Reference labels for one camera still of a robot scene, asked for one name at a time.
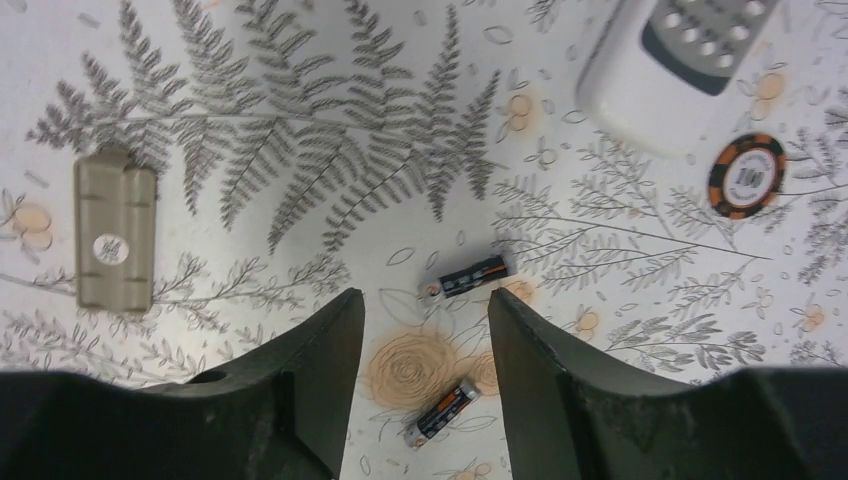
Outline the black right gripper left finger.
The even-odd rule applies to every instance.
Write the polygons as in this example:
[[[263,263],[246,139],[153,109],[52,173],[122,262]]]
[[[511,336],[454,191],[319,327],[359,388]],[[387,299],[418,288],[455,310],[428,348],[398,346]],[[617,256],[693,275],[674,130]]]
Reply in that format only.
[[[189,381],[131,390],[1,377],[5,479],[336,479],[365,323],[361,291]]]

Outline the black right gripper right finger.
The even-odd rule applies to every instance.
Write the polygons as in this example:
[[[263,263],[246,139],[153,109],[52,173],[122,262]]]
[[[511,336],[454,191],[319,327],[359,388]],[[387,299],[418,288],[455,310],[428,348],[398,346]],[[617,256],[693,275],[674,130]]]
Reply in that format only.
[[[843,479],[847,372],[756,367],[692,386],[552,325],[506,289],[488,305],[516,479]]]

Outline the black batteries pair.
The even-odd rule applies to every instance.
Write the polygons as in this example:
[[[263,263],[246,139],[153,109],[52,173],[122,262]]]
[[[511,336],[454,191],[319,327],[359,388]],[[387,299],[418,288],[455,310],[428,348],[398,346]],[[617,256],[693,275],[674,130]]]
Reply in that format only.
[[[452,298],[510,275],[510,267],[501,255],[490,256],[468,267],[425,282],[420,288],[420,298],[425,301]]]

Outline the grey battery cover strip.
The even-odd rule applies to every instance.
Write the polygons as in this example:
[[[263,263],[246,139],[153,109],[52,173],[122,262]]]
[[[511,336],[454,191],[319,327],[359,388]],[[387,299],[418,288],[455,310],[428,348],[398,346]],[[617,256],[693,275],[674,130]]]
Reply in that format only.
[[[157,174],[107,147],[74,164],[75,290],[84,309],[152,307]]]

